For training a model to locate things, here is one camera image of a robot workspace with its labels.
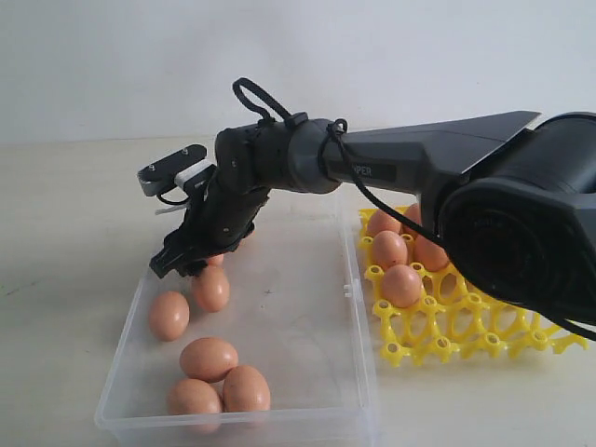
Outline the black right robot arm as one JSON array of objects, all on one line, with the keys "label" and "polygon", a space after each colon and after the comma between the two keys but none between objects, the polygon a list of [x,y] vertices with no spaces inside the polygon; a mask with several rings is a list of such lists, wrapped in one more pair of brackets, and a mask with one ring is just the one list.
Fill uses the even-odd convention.
[{"label": "black right robot arm", "polygon": [[536,124],[528,111],[348,132],[293,115],[225,129],[209,178],[150,262],[197,273],[233,251],[274,190],[328,194],[342,183],[417,197],[433,239],[477,289],[583,333],[595,321],[595,117]]}]

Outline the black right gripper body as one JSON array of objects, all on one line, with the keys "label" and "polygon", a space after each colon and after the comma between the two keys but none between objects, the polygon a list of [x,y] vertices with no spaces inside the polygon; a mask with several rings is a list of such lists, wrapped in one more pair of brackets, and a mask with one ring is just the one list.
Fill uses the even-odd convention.
[{"label": "black right gripper body", "polygon": [[269,198],[267,187],[238,192],[224,182],[220,169],[210,167],[208,173],[190,195],[183,223],[164,239],[164,261],[197,261],[234,251]]}]

